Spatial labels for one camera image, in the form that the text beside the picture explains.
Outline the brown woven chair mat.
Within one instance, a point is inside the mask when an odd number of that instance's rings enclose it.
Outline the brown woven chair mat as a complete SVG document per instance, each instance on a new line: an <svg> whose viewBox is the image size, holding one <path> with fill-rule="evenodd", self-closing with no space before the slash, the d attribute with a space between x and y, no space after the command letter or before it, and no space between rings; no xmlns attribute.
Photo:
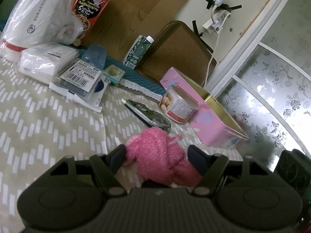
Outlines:
<svg viewBox="0 0 311 233"><path fill-rule="evenodd" d="M206 73L211 74L217 64L203 41L182 21L169 23L148 48L136 67L143 77L159 84L172 67L200 86Z"/></svg>

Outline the pink gold tin box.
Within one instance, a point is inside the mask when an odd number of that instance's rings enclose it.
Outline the pink gold tin box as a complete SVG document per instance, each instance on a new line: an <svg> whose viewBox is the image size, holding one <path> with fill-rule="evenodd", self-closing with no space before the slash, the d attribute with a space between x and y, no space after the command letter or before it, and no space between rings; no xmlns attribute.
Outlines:
<svg viewBox="0 0 311 233"><path fill-rule="evenodd" d="M190 119L190 127L203 144L210 147L237 149L248 140L247 134L226 109L206 90L175 68L170 68L160 81L167 89L175 85L199 104Z"/></svg>

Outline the blue glasses case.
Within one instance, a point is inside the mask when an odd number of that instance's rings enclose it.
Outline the blue glasses case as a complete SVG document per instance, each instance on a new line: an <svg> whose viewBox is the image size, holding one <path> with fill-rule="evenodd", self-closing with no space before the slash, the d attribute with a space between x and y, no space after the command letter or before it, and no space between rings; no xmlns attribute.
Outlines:
<svg viewBox="0 0 311 233"><path fill-rule="evenodd" d="M107 59L107 50L97 44L92 44L82 55L81 60L94 65L100 70L104 70Z"/></svg>

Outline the small teal tissue packet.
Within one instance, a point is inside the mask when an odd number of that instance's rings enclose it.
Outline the small teal tissue packet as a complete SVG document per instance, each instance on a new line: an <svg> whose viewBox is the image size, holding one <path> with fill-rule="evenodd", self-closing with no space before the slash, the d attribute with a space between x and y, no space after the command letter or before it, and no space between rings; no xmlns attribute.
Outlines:
<svg viewBox="0 0 311 233"><path fill-rule="evenodd" d="M110 65L103 71L104 75L110 80L111 84L118 86L120 80L124 77L125 71L115 65Z"/></svg>

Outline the wooden board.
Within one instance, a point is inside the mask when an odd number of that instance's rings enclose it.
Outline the wooden board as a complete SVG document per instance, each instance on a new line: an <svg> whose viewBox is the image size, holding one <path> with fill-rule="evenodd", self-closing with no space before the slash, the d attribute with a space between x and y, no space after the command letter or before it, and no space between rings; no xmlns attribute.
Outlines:
<svg viewBox="0 0 311 233"><path fill-rule="evenodd" d="M188 0L111 0L84 40L123 60L139 35L156 37Z"/></svg>

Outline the white wall plug adapter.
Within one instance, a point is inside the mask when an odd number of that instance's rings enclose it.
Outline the white wall plug adapter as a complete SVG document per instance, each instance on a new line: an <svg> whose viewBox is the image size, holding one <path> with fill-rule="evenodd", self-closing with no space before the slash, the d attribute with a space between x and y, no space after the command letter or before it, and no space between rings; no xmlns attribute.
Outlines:
<svg viewBox="0 0 311 233"><path fill-rule="evenodd" d="M204 31L208 32L209 34L211 34L212 32L218 34L219 31L222 30L222 23L227 15L230 16L231 13L227 10L218 10L215 13L215 22L210 19L202 25Z"/></svg>

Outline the pink fluffy sock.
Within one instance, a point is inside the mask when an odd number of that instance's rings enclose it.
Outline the pink fluffy sock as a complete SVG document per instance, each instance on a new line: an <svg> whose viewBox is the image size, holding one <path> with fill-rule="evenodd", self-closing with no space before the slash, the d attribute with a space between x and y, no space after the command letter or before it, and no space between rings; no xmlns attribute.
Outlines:
<svg viewBox="0 0 311 233"><path fill-rule="evenodd" d="M202 176L180 147L181 139L182 136L169 136L158 127L148 128L126 142L124 165L136 163L137 174L143 180L164 185L195 186Z"/></svg>

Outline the patterned beige tablecloth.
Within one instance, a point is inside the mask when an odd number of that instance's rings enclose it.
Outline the patterned beige tablecloth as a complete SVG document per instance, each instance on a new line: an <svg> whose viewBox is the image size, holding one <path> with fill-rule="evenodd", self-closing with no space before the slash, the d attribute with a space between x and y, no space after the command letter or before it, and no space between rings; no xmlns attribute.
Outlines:
<svg viewBox="0 0 311 233"><path fill-rule="evenodd" d="M1 232L20 232L21 192L66 155L106 154L146 126L122 99L158 110L156 102L109 86L100 113L79 106L1 60Z"/></svg>

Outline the white tissue pack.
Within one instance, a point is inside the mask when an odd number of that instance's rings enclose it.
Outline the white tissue pack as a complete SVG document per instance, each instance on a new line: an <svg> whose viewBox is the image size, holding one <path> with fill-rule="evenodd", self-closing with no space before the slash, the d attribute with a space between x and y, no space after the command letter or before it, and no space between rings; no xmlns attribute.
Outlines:
<svg viewBox="0 0 311 233"><path fill-rule="evenodd" d="M24 75L49 84L78 56L78 50L72 47L58 43L41 44L20 53L18 69Z"/></svg>

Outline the red snack box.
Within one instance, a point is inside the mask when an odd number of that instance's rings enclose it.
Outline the red snack box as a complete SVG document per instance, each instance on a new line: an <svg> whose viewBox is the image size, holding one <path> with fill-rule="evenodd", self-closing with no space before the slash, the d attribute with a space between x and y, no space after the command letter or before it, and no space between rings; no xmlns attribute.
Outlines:
<svg viewBox="0 0 311 233"><path fill-rule="evenodd" d="M74 46L84 42L99 16L111 0L75 0L72 6L73 14L82 22L83 31L74 41Z"/></svg>

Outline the barcode labelled plastic box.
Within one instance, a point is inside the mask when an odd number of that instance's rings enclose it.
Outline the barcode labelled plastic box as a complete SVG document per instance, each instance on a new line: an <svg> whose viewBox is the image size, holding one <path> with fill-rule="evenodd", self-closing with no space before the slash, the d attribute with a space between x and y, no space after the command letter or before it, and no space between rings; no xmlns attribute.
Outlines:
<svg viewBox="0 0 311 233"><path fill-rule="evenodd" d="M73 65L50 82L49 89L69 101L100 113L102 111L100 103L110 83L103 70L76 59Z"/></svg>

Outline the Doraemon cups in plastic bag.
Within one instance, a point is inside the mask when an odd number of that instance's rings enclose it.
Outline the Doraemon cups in plastic bag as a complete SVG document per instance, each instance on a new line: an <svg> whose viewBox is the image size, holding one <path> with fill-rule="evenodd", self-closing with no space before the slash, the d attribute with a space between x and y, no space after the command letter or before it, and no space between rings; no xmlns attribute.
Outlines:
<svg viewBox="0 0 311 233"><path fill-rule="evenodd" d="M83 24L73 0L18 0L1 35L1 57L17 62L21 51L46 43L72 44Z"/></svg>

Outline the teal mat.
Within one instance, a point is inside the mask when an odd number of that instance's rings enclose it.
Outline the teal mat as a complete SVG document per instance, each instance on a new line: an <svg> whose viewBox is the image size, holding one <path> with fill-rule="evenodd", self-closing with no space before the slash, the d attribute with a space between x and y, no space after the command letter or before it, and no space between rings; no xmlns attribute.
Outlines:
<svg viewBox="0 0 311 233"><path fill-rule="evenodd" d="M66 46L68 46L68 47L70 46L70 47L78 50L79 58L81 58L82 55L85 53L85 51L88 49L84 45L74 46L73 44L71 44L71 45L66 45ZM147 90L150 90L151 92L156 93L158 95L163 95L165 93L165 90L161 85L158 85L158 84L155 84L155 83L149 81L147 78L143 77L142 75L137 73L135 70L132 70L131 68L124 66L123 62L118 61L117 59L114 59L114 58L107 55L107 59L105 62L104 69L106 69L107 67L109 67L112 64L125 71L125 75L124 75L123 79L126 79L132 83L136 83L139 86L141 86Z"/></svg>

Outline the round food can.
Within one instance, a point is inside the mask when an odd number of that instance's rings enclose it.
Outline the round food can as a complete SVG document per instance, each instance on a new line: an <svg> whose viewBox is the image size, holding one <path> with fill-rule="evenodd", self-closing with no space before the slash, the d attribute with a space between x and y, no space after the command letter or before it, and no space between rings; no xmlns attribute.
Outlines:
<svg viewBox="0 0 311 233"><path fill-rule="evenodd" d="M170 85L158 102L160 110L178 124L185 124L199 109L198 102L182 88Z"/></svg>

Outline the green drink carton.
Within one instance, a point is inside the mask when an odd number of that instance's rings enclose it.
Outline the green drink carton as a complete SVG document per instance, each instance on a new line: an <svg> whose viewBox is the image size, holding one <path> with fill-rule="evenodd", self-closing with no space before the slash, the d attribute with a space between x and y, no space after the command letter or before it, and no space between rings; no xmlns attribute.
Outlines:
<svg viewBox="0 0 311 233"><path fill-rule="evenodd" d="M153 42L151 36L139 35L123 60L124 66L134 70Z"/></svg>

